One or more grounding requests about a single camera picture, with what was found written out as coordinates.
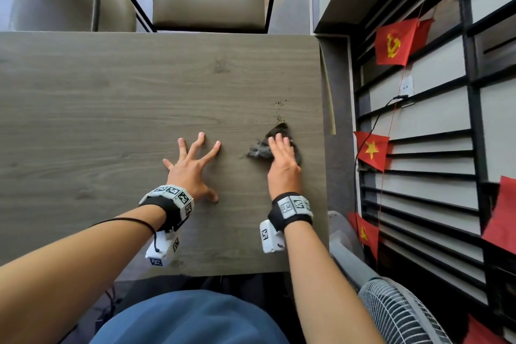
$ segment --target chair frame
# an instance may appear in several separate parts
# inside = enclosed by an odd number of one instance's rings
[[[143,8],[141,8],[140,4],[137,0],[131,0],[133,6],[138,11],[136,14],[136,18],[144,27],[145,31],[158,33],[158,31],[173,31],[173,32],[211,32],[211,33],[251,33],[251,34],[267,34],[269,32],[270,25],[270,17],[273,13],[273,5],[274,0],[269,0],[269,5],[267,7],[267,15],[265,17],[265,27],[263,29],[240,29],[240,28],[189,28],[189,27],[162,27],[154,25],[149,17],[146,15]]]

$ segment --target person's right hand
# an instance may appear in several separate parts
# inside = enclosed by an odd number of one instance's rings
[[[274,200],[286,192],[301,194],[301,168],[296,162],[290,141],[278,133],[275,139],[269,138],[269,146],[274,155],[274,162],[267,174],[270,198]]]

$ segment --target black wristband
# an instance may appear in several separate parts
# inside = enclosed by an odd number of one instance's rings
[[[278,202],[285,197],[291,197],[291,196],[301,196],[302,197],[302,195],[300,195],[299,193],[296,193],[296,192],[286,192],[286,193],[280,194],[273,200],[273,208],[269,212],[268,219],[269,219],[270,223],[272,223],[272,225],[274,226],[276,231],[284,231],[285,228],[287,227],[287,225],[289,225],[290,223],[293,223],[293,222],[297,222],[297,221],[305,221],[307,223],[312,224],[312,216],[308,213],[296,213],[288,218],[283,217],[283,213],[281,211],[281,208],[280,208]],[[303,206],[302,208],[305,211],[310,210],[309,207]]]
[[[177,231],[177,229],[179,229],[179,227],[184,223],[184,221],[181,222],[181,210],[177,205],[175,205],[173,200],[163,196],[147,197],[140,206],[148,204],[158,206],[165,212],[166,218],[164,220],[164,224],[158,229],[158,231]]]

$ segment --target blue clothing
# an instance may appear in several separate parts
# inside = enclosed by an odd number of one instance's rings
[[[90,344],[288,344],[261,308],[206,290],[155,296],[108,321]]]

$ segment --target wristband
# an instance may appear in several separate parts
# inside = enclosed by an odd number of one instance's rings
[[[139,207],[156,205],[165,211],[166,218],[158,231],[177,231],[194,209],[194,199],[186,189],[175,185],[162,185],[147,193]]]
[[[273,200],[268,219],[276,231],[284,231],[292,222],[305,221],[312,224],[313,213],[308,200],[296,192],[282,193]]]

